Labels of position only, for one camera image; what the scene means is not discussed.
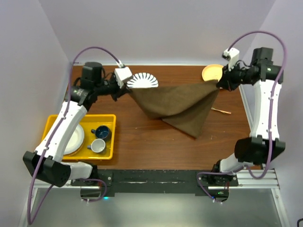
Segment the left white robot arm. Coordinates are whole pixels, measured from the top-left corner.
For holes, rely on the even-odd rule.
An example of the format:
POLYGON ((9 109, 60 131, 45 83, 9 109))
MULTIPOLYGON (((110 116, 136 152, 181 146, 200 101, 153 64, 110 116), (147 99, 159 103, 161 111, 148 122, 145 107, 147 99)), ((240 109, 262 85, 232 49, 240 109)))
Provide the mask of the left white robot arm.
POLYGON ((98 96, 111 95, 117 100, 127 91, 126 84, 133 77, 129 67, 121 66, 110 78, 102 76, 104 68, 98 62, 87 62, 82 73, 69 88, 60 113, 41 143, 33 152, 23 155, 23 162, 32 179, 62 187, 68 180, 82 179, 86 185, 94 185, 98 174, 92 164, 85 162, 64 163, 67 144, 98 96))

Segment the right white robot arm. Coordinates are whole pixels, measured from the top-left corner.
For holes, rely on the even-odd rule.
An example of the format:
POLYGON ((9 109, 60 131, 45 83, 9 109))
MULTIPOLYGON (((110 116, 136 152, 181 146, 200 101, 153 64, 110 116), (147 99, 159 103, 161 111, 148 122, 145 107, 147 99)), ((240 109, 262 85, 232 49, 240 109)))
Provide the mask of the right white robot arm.
POLYGON ((280 140, 277 111, 278 99, 283 82, 284 70, 274 65, 273 49, 261 47, 253 51, 250 65, 240 66, 239 50, 226 49, 222 57, 228 64, 222 69, 222 77, 217 87, 233 91, 239 85, 251 85, 255 95, 253 125, 248 137, 239 139, 234 153, 219 160, 212 168, 211 181, 217 186, 228 180, 228 175, 235 175, 244 168, 265 165, 263 178, 269 164, 285 150, 285 142, 280 140))

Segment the brown cloth napkin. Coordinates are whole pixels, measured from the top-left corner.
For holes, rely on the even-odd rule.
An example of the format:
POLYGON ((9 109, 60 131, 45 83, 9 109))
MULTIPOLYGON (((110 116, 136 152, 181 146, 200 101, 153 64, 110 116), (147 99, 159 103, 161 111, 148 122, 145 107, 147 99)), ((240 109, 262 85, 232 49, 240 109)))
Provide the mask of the brown cloth napkin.
POLYGON ((198 138, 219 94, 216 80, 179 86, 133 88, 130 97, 151 119, 198 138))

